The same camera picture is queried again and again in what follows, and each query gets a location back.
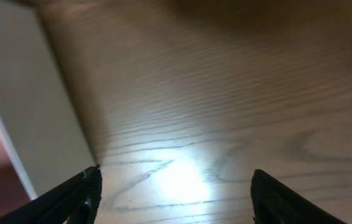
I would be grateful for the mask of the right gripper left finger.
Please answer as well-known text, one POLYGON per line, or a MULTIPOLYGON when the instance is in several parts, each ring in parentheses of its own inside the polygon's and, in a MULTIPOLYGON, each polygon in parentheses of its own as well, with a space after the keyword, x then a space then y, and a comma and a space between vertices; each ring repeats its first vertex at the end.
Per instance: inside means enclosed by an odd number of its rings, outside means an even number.
POLYGON ((94 224, 101 201, 100 166, 91 166, 27 205, 0 217, 0 224, 94 224))

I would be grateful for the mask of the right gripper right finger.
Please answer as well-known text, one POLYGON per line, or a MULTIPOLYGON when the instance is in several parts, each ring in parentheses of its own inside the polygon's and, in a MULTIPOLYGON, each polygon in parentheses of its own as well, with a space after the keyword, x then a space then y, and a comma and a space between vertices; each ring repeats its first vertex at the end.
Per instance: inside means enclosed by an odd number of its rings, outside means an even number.
POLYGON ((251 179, 255 224, 345 224, 261 169, 251 179))

